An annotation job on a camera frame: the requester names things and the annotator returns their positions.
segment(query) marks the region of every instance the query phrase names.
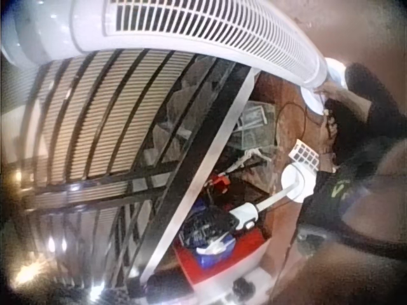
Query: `white plastic part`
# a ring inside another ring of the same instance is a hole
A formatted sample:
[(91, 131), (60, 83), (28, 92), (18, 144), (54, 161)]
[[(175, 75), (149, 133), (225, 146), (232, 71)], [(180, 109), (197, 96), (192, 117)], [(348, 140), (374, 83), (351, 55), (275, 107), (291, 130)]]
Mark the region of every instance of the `white plastic part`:
[(217, 255), (222, 252), (225, 252), (226, 249), (230, 244), (235, 242), (235, 239), (232, 238), (230, 241), (227, 241), (226, 243), (223, 242), (223, 239), (228, 235), (228, 233), (225, 233), (221, 237), (219, 237), (217, 240), (214, 240), (210, 243), (210, 245), (207, 248), (197, 248), (197, 254), (200, 255)]
[(251, 229), (254, 223), (259, 219), (257, 208), (252, 203), (245, 203), (233, 210), (229, 211), (233, 216), (239, 220), (236, 230), (239, 231), (243, 228)]
[(292, 193), (295, 189), (298, 188), (300, 190), (303, 185), (299, 176), (295, 176), (294, 180), (291, 181), (291, 183), (292, 183), (291, 185), (284, 186), (283, 190), (279, 191), (277, 194), (274, 194), (273, 196), (262, 201), (261, 203), (258, 203), (256, 205), (258, 212), (260, 213), (266, 210), (267, 208), (270, 208), (274, 203), (286, 197), (287, 194)]
[[(345, 79), (346, 67), (343, 63), (333, 59), (325, 58), (328, 65), (328, 79), (337, 83), (339, 86), (347, 89)], [(323, 115), (324, 105), (327, 98), (324, 95), (315, 94), (312, 90), (308, 88), (301, 87), (301, 95), (307, 104), (307, 106), (316, 114)]]
[(282, 172), (281, 186), (283, 189), (287, 189), (296, 180), (299, 180), (299, 186), (287, 193), (287, 197), (297, 203), (303, 203), (307, 196), (314, 193), (316, 176), (302, 164), (294, 162), (287, 165)]
[[(225, 58), (305, 88), (321, 85), (328, 73), (314, 44), (268, 0), (26, 2), (11, 18), (18, 26), (10, 36), (18, 38), (7, 41), (24, 45), (26, 57), (32, 47), (36, 64), (96, 50), (154, 48)], [(30, 22), (15, 18), (21, 14)], [(24, 61), (7, 54), (17, 65)]]
[(301, 163), (312, 174), (316, 175), (319, 166), (319, 155), (306, 143), (297, 139), (288, 156), (294, 161)]

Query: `white object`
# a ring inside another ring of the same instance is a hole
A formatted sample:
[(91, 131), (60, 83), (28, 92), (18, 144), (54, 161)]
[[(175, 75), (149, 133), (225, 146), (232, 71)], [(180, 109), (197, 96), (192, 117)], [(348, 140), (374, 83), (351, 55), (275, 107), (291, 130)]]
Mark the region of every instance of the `white object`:
[(243, 228), (251, 229), (254, 227), (254, 224), (259, 219), (259, 213), (270, 208), (274, 203), (278, 202), (287, 194), (296, 191), (296, 189), (301, 189), (304, 183), (301, 181), (300, 176), (294, 176), (294, 180), (291, 182), (291, 185), (284, 187), (283, 190), (274, 194), (273, 196), (263, 200), (262, 202), (258, 203), (257, 205), (253, 205), (252, 203), (245, 203), (240, 207), (234, 208), (233, 210), (229, 211), (232, 215), (234, 215), (238, 220), (239, 224), (236, 227), (236, 230), (239, 231)]
[[(334, 81), (339, 86), (347, 89), (345, 79), (346, 67), (343, 63), (333, 59), (325, 58), (328, 65), (328, 79)], [(315, 94), (312, 90), (308, 88), (301, 87), (301, 95), (307, 104), (307, 106), (316, 114), (323, 115), (324, 105), (327, 98), (324, 95)]]
[(232, 238), (230, 241), (224, 243), (223, 239), (226, 237), (226, 235), (228, 235), (228, 233), (225, 233), (217, 240), (212, 241), (207, 248), (197, 248), (197, 253), (200, 255), (217, 255), (219, 253), (225, 252), (228, 245), (235, 242), (235, 239)]
[(259, 266), (270, 240), (230, 268), (192, 286), (200, 305), (207, 305), (232, 292), (233, 282)]
[(301, 163), (294, 162), (287, 165), (282, 172), (281, 186), (286, 189), (296, 180), (300, 181), (299, 186), (287, 193), (287, 197), (297, 203), (303, 203), (307, 196), (314, 193), (316, 177)]
[[(14, 163), (18, 161), (20, 148), (16, 146), (17, 139), (20, 136), (21, 125), (23, 121), (25, 105), (17, 107), (1, 116), (1, 144), (4, 149), (5, 162)], [(36, 101), (32, 110), (31, 120), (29, 123), (27, 143), (25, 147), (25, 158), (32, 158), (34, 150), (34, 139), (41, 114), (39, 102)], [(46, 158), (48, 150), (46, 148), (44, 136), (41, 135), (39, 141), (38, 156)]]
[(254, 224), (259, 219), (259, 213), (257, 208), (252, 203), (245, 203), (233, 210), (229, 211), (233, 216), (239, 220), (239, 224), (236, 227), (236, 230), (239, 231), (243, 228), (251, 229), (254, 227)]
[(290, 185), (285, 185), (283, 187), (283, 190), (279, 191), (277, 194), (274, 194), (273, 196), (267, 198), (266, 200), (262, 201), (261, 203), (258, 203), (256, 205), (257, 211), (260, 213), (267, 208), (270, 208), (274, 203), (278, 202), (282, 198), (286, 197), (287, 194), (297, 190), (301, 189), (302, 184), (301, 184), (301, 177), (295, 176), (294, 180), (291, 181)]
[(52, 237), (50, 237), (50, 239), (48, 240), (48, 249), (52, 253), (55, 252), (55, 242)]
[(100, 297), (102, 291), (104, 289), (104, 282), (102, 282), (99, 286), (93, 286), (90, 289), (90, 293), (89, 293), (89, 299), (92, 302), (96, 302), (97, 299)]
[(174, 48), (306, 88), (328, 73), (311, 40), (267, 0), (19, 0), (2, 21), (3, 54), (21, 67), (112, 48)]
[(319, 155), (306, 143), (301, 140), (296, 141), (294, 148), (288, 156), (294, 161), (301, 163), (307, 170), (310, 170), (314, 175), (318, 172)]

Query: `hand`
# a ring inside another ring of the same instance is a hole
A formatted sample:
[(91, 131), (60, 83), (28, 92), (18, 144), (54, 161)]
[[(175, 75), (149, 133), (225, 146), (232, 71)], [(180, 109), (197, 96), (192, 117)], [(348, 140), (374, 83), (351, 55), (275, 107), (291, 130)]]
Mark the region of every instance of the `hand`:
[(323, 94), (326, 98), (330, 98), (331, 100), (337, 100), (341, 102), (345, 97), (346, 89), (342, 88), (332, 81), (327, 81), (322, 86), (316, 88), (314, 92), (316, 94)]
[(324, 120), (319, 130), (319, 154), (332, 152), (332, 145), (335, 142), (338, 126), (331, 111), (324, 110)]

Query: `metal bar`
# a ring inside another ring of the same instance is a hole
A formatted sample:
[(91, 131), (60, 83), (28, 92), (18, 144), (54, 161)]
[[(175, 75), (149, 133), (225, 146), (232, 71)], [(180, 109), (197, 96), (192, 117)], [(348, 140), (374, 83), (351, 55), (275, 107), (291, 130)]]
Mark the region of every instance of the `metal bar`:
[[(65, 213), (64, 216), (63, 216), (63, 218), (62, 218), (62, 227), (64, 228), (64, 238), (65, 238), (66, 242), (69, 243), (70, 240), (68, 239), (68, 236), (67, 236), (67, 234), (66, 234), (66, 229), (67, 229), (67, 217), (68, 217), (68, 214)], [(75, 280), (74, 280), (74, 277), (73, 277), (73, 275), (72, 275), (71, 264), (70, 264), (69, 261), (68, 261), (68, 266), (67, 266), (66, 269), (68, 270), (68, 277), (71, 279), (71, 285), (74, 286), (74, 285), (75, 285)]]
[(36, 244), (36, 241), (34, 238), (34, 234), (32, 233), (32, 227), (31, 227), (31, 221), (30, 221), (29, 215), (26, 216), (26, 221), (27, 221), (27, 225), (29, 228), (28, 231), (31, 236), (32, 249), (33, 249), (34, 255), (36, 256), (36, 258), (38, 258), (38, 248), (37, 248), (37, 244)]
[(90, 245), (90, 276), (92, 277), (92, 286), (95, 283), (95, 278), (93, 277), (93, 256), (95, 255), (95, 240), (97, 233), (97, 225), (99, 224), (100, 210), (96, 212), (95, 224), (93, 225), (92, 232), (92, 244)]
[(100, 121), (100, 123), (96, 129), (95, 137), (93, 138), (92, 145), (90, 146), (88, 159), (86, 161), (85, 169), (83, 170), (83, 179), (87, 179), (89, 176), (90, 165), (92, 164), (93, 156), (96, 151), (96, 146), (99, 142), (100, 136), (102, 135), (102, 131), (104, 129), (104, 126), (106, 125), (110, 112), (112, 111), (124, 86), (127, 84), (127, 81), (130, 79), (133, 72), (135, 71), (135, 69), (140, 64), (141, 60), (144, 58), (144, 56), (146, 56), (147, 53), (148, 53), (148, 49), (144, 49), (140, 52), (139, 56), (136, 58), (136, 60), (134, 60), (133, 64), (130, 66), (130, 68), (124, 75), (123, 79), (121, 79), (120, 84), (117, 86), (116, 90), (114, 91), (114, 93), (106, 107), (106, 111), (103, 114), (102, 120)]
[(254, 88), (254, 69), (236, 64), (204, 119), (194, 129), (162, 204), (141, 244), (141, 283), (154, 273), (195, 202)]
[(144, 242), (144, 239), (145, 239), (145, 237), (146, 237), (146, 233), (149, 231), (149, 227), (150, 227), (150, 226), (151, 226), (151, 222), (147, 225), (147, 227), (145, 228), (144, 232), (142, 233), (142, 236), (141, 236), (141, 237), (139, 238), (139, 240), (138, 240), (137, 249), (136, 249), (135, 252), (134, 252), (134, 255), (133, 255), (133, 257), (132, 257), (132, 260), (130, 261), (130, 265), (129, 265), (128, 271), (126, 272), (126, 275), (125, 275), (125, 281), (128, 280), (128, 277), (130, 276), (130, 273), (132, 272), (132, 268), (133, 268), (135, 259), (136, 259), (137, 255), (138, 255), (139, 252), (140, 252), (141, 245), (142, 245), (143, 242)]
[(133, 165), (132, 165), (132, 170), (133, 170), (133, 171), (134, 171), (135, 167), (137, 166), (137, 163), (138, 163), (139, 160), (141, 159), (141, 156), (142, 156), (142, 154), (143, 154), (143, 152), (144, 152), (144, 148), (145, 148), (145, 146), (147, 145), (147, 141), (148, 141), (148, 139), (150, 138), (151, 134), (153, 133), (154, 127), (157, 125), (157, 121), (158, 121), (158, 119), (159, 119), (159, 117), (160, 117), (160, 114), (161, 114), (164, 110), (166, 110), (167, 104), (168, 104), (168, 102), (170, 101), (172, 95), (173, 95), (174, 92), (177, 90), (178, 86), (181, 84), (181, 81), (182, 81), (183, 78), (185, 77), (185, 74), (189, 71), (190, 67), (195, 63), (195, 60), (197, 59), (197, 56), (198, 56), (198, 55), (195, 54), (195, 55), (191, 58), (190, 62), (188, 62), (188, 64), (185, 66), (184, 70), (181, 72), (181, 74), (179, 75), (179, 77), (177, 78), (177, 80), (174, 82), (174, 84), (172, 85), (170, 91), (168, 92), (167, 96), (165, 97), (163, 103), (161, 104), (160, 108), (158, 109), (158, 111), (157, 111), (157, 113), (156, 113), (156, 115), (155, 115), (155, 117), (154, 117), (153, 122), (151, 122), (151, 125), (150, 125), (150, 127), (148, 128), (147, 135), (146, 135), (146, 137), (144, 138), (144, 140), (143, 140), (143, 142), (142, 142), (142, 144), (141, 144), (141, 146), (140, 146), (140, 148), (139, 148), (139, 151), (137, 152), (137, 155), (136, 155), (135, 158), (134, 158)]
[(104, 78), (106, 77), (107, 73), (110, 71), (110, 68), (113, 66), (114, 62), (117, 60), (121, 53), (122, 50), (115, 50), (113, 54), (110, 56), (109, 60), (104, 64), (101, 72), (97, 76), (97, 79), (95, 80), (89, 91), (85, 103), (83, 104), (81, 113), (79, 114), (78, 119), (76, 120), (75, 127), (72, 132), (72, 137), (68, 145), (63, 174), (64, 182), (68, 181), (69, 177), (71, 176), (71, 167), (74, 159), (74, 151), (76, 145), (78, 144), (79, 135), (81, 133), (83, 122), (85, 122), (86, 115), (88, 114), (89, 107), (92, 104)]
[[(79, 251), (80, 251), (80, 248), (81, 248), (81, 240), (80, 239), (81, 239), (81, 235), (82, 235), (81, 234), (81, 227), (82, 227), (82, 213), (80, 212), (80, 213), (78, 213), (78, 218), (76, 219), (76, 232), (77, 232), (77, 235), (78, 235), (77, 241), (76, 241), (76, 257), (77, 257), (79, 265), (84, 263), (84, 259), (82, 258), (82, 261), (81, 261), (81, 258), (79, 257)], [(79, 278), (80, 278), (80, 281), (81, 281), (81, 286), (83, 288), (85, 285), (84, 285), (84, 281), (83, 281), (83, 275), (82, 275), (81, 272), (79, 272)]]
[(107, 238), (107, 247), (106, 247), (106, 251), (105, 251), (105, 254), (104, 254), (104, 262), (103, 262), (103, 270), (105, 272), (103, 274), (103, 276), (102, 276), (103, 280), (106, 279), (107, 260), (109, 259), (110, 249), (111, 249), (111, 246), (112, 246), (112, 239), (113, 239), (114, 232), (115, 232), (115, 229), (116, 229), (117, 221), (119, 219), (119, 213), (120, 213), (120, 207), (117, 208), (116, 214), (114, 215), (114, 219), (112, 221), (112, 226), (110, 228), (109, 237)]
[(201, 82), (199, 83), (197, 90), (192, 94), (192, 97), (190, 98), (190, 100), (186, 104), (183, 113), (181, 113), (181, 115), (178, 117), (177, 121), (175, 122), (174, 127), (172, 129), (172, 132), (170, 133), (170, 136), (167, 139), (163, 149), (158, 154), (158, 157), (157, 157), (157, 159), (156, 159), (156, 161), (154, 163), (154, 166), (157, 166), (157, 164), (162, 162), (163, 158), (165, 157), (165, 154), (167, 153), (167, 151), (168, 151), (168, 149), (169, 149), (169, 147), (170, 147), (170, 145), (172, 143), (172, 139), (176, 136), (177, 131), (178, 131), (180, 125), (182, 124), (184, 118), (186, 117), (189, 109), (191, 108), (191, 106), (194, 103), (195, 99), (198, 97), (198, 94), (200, 93), (201, 89), (204, 87), (204, 84), (208, 80), (209, 76), (212, 74), (212, 71), (215, 69), (215, 66), (217, 65), (218, 62), (219, 62), (219, 59), (217, 58), (213, 62), (213, 64), (209, 68), (209, 70), (206, 72), (205, 76), (201, 79)]
[(41, 140), (41, 136), (43, 134), (43, 129), (44, 129), (44, 124), (45, 124), (45, 118), (48, 114), (48, 110), (50, 108), (50, 105), (52, 103), (52, 98), (53, 95), (55, 94), (55, 91), (58, 88), (58, 85), (62, 79), (62, 76), (64, 75), (66, 69), (69, 66), (69, 63), (71, 62), (71, 59), (65, 59), (62, 63), (61, 66), (59, 67), (55, 78), (52, 83), (52, 87), (50, 88), (50, 91), (48, 92), (43, 108), (41, 110), (41, 114), (39, 115), (39, 120), (38, 120), (38, 127), (36, 130), (36, 137), (34, 139), (34, 150), (33, 150), (33, 155), (32, 155), (32, 169), (34, 172), (34, 185), (37, 184), (37, 162), (38, 162), (38, 152), (39, 152), (39, 141)]
[(27, 136), (28, 130), (31, 122), (32, 117), (32, 110), (34, 109), (34, 105), (37, 101), (36, 97), (38, 95), (39, 90), (41, 89), (41, 85), (45, 79), (48, 70), (50, 69), (51, 64), (43, 65), (39, 68), (37, 76), (35, 78), (34, 84), (31, 87), (27, 103), (25, 105), (23, 121), (21, 124), (21, 136), (20, 136), (20, 161), (21, 161), (21, 173), (22, 173), (22, 180), (21, 185), (22, 188), (25, 188), (25, 179), (24, 179), (24, 172), (26, 167), (26, 155), (25, 151), (27, 149)]
[(58, 258), (58, 256), (59, 256), (58, 255), (58, 248), (59, 247), (55, 243), (56, 239), (53, 238), (54, 233), (53, 233), (53, 223), (52, 223), (52, 216), (51, 215), (48, 216), (48, 229), (50, 230), (50, 238), (52, 238), (53, 244), (55, 246), (55, 251), (54, 251), (54, 254), (53, 254), (53, 258), (55, 259), (55, 262), (57, 263), (58, 275), (59, 275), (60, 281), (62, 281), (62, 283), (65, 285), (65, 279), (64, 279), (64, 277), (62, 275), (61, 265), (60, 265), (59, 258)]
[(68, 207), (60, 208), (39, 208), (36, 210), (26, 210), (28, 214), (61, 214), (61, 213), (75, 213), (75, 212), (84, 212), (95, 210), (97, 208), (113, 208), (121, 207), (127, 205), (135, 200), (146, 200), (150, 199), (152, 196), (160, 196), (165, 190), (165, 186), (155, 187), (153, 189), (147, 189), (144, 191), (139, 191), (135, 193), (125, 193), (117, 196), (94, 199), (88, 201), (75, 202)]
[(148, 90), (151, 88), (151, 85), (154, 83), (155, 79), (158, 77), (158, 75), (161, 73), (162, 69), (164, 68), (164, 66), (167, 64), (167, 62), (171, 59), (171, 57), (173, 56), (173, 54), (175, 53), (175, 51), (170, 51), (167, 56), (164, 58), (164, 60), (162, 61), (162, 63), (158, 66), (157, 70), (154, 72), (154, 74), (150, 77), (149, 81), (147, 82), (147, 84), (145, 85), (144, 89), (141, 91), (139, 98), (137, 99), (137, 101), (135, 102), (133, 109), (130, 111), (130, 114), (128, 115), (127, 121), (125, 123), (125, 126), (123, 127), (123, 130), (121, 131), (121, 134), (117, 140), (117, 143), (113, 149), (112, 155), (110, 157), (110, 161), (109, 164), (107, 166), (107, 170), (106, 173), (109, 175), (111, 173), (114, 161), (116, 159), (116, 156), (119, 152), (119, 148), (121, 146), (121, 143), (123, 142), (123, 139), (125, 138), (125, 135), (127, 133), (127, 130), (130, 126), (130, 124), (132, 123), (132, 120), (134, 118), (135, 113), (137, 112), (139, 106), (141, 105), (142, 100), (144, 99), (144, 97), (146, 96)]
[(44, 256), (45, 256), (47, 265), (50, 268), (50, 270), (52, 270), (53, 268), (52, 268), (51, 262), (50, 262), (50, 260), (48, 258), (48, 251), (47, 251), (47, 248), (46, 248), (46, 242), (44, 240), (44, 235), (43, 235), (43, 232), (41, 230), (41, 217), (40, 217), (40, 215), (37, 215), (36, 219), (37, 219), (37, 221), (36, 221), (36, 229), (37, 229), (37, 232), (38, 232), (38, 237), (39, 237), (40, 242), (43, 244)]
[(79, 82), (81, 81), (83, 75), (85, 74), (86, 69), (89, 67), (90, 63), (92, 62), (93, 58), (95, 58), (96, 52), (90, 53), (84, 61), (82, 62), (81, 66), (79, 67), (78, 71), (75, 74), (75, 77), (71, 81), (69, 85), (69, 89), (67, 91), (67, 95), (62, 102), (61, 108), (59, 110), (57, 120), (55, 121), (55, 126), (52, 132), (50, 146), (48, 148), (48, 160), (46, 166), (46, 183), (49, 184), (52, 180), (52, 163), (55, 157), (55, 148), (57, 146), (57, 140), (59, 136), (59, 131), (62, 126), (62, 122), (64, 121), (66, 111), (68, 109), (69, 103), (72, 100), (73, 95), (75, 94), (76, 87), (78, 87)]
[(135, 171), (127, 171), (124, 173), (116, 173), (110, 176), (101, 176), (88, 180), (79, 180), (77, 182), (70, 182), (65, 184), (51, 184), (45, 187), (37, 187), (32, 191), (27, 191), (29, 193), (44, 194), (44, 193), (59, 193), (70, 191), (72, 187), (79, 189), (88, 189), (90, 187), (101, 186), (104, 184), (112, 184), (116, 182), (125, 182), (134, 179), (140, 179), (155, 175), (160, 175), (162, 173), (169, 173), (175, 170), (178, 161), (170, 161), (160, 164), (160, 166), (145, 166), (136, 168)]
[(141, 212), (141, 208), (143, 206), (145, 202), (139, 203), (138, 209), (136, 211), (136, 213), (134, 213), (132, 215), (132, 218), (130, 220), (130, 224), (127, 227), (127, 231), (126, 231), (126, 235), (124, 237), (123, 243), (121, 245), (121, 251), (119, 254), (119, 257), (117, 258), (117, 263), (116, 266), (113, 269), (113, 273), (112, 273), (112, 277), (111, 277), (111, 281), (110, 284), (112, 287), (114, 287), (116, 285), (116, 280), (117, 280), (117, 276), (121, 267), (121, 263), (123, 261), (123, 257), (125, 255), (125, 251), (128, 247), (128, 243), (130, 241), (130, 237), (133, 234), (133, 227), (135, 226), (135, 223), (137, 222), (137, 219), (139, 218), (140, 212)]

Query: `person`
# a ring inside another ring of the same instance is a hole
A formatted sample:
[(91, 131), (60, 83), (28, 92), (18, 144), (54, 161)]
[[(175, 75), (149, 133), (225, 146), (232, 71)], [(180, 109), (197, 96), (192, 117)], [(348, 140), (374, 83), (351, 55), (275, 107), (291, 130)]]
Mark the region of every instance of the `person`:
[(307, 260), (269, 304), (407, 304), (407, 118), (367, 68), (346, 77), (315, 91), (329, 112), (295, 233)]

